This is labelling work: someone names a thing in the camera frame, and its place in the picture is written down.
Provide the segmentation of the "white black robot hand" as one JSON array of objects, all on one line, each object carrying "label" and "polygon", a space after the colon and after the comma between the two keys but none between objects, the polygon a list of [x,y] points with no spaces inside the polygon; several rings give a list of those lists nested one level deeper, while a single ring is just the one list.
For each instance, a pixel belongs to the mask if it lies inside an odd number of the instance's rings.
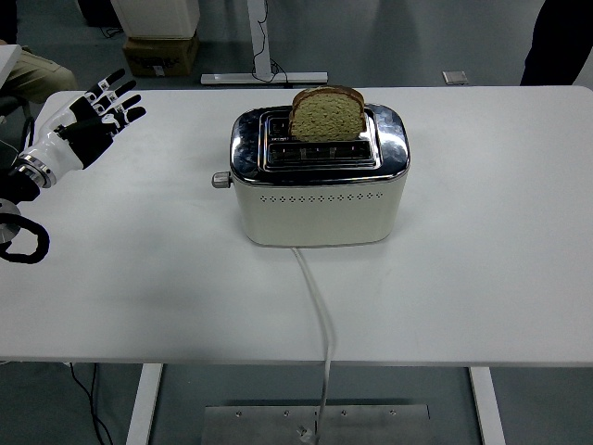
[{"label": "white black robot hand", "polygon": [[49,188],[66,173],[96,162],[119,133],[145,115],[138,94],[123,97],[136,81],[116,85],[125,74],[124,69],[116,70],[55,112],[37,131],[36,141],[19,154],[15,166]]}]

